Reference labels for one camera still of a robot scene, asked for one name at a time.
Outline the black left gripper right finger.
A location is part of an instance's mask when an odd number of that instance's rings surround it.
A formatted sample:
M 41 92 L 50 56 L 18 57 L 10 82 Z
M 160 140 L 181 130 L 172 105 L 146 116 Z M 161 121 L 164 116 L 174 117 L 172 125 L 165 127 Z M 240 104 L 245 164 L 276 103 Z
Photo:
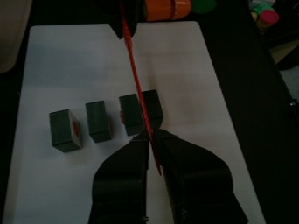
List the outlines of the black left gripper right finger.
M 153 132 L 153 137 L 173 224 L 248 224 L 225 162 L 162 129 Z

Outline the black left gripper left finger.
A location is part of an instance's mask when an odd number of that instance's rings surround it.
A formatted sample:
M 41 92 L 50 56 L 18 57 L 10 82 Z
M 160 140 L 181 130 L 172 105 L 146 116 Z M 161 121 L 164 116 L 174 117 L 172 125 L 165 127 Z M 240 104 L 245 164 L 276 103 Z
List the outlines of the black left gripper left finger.
M 100 165 L 88 224 L 145 224 L 149 137 L 141 132 Z

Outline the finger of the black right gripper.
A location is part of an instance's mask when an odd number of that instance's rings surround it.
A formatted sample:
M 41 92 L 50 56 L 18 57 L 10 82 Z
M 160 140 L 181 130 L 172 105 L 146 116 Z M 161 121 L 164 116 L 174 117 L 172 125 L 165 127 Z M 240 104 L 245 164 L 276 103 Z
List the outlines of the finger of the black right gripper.
M 122 22 L 120 12 L 120 0 L 94 0 L 100 16 L 108 23 L 116 36 L 122 38 Z
M 141 0 L 122 0 L 122 6 L 125 13 L 126 27 L 130 35 L 134 35 L 141 11 Z

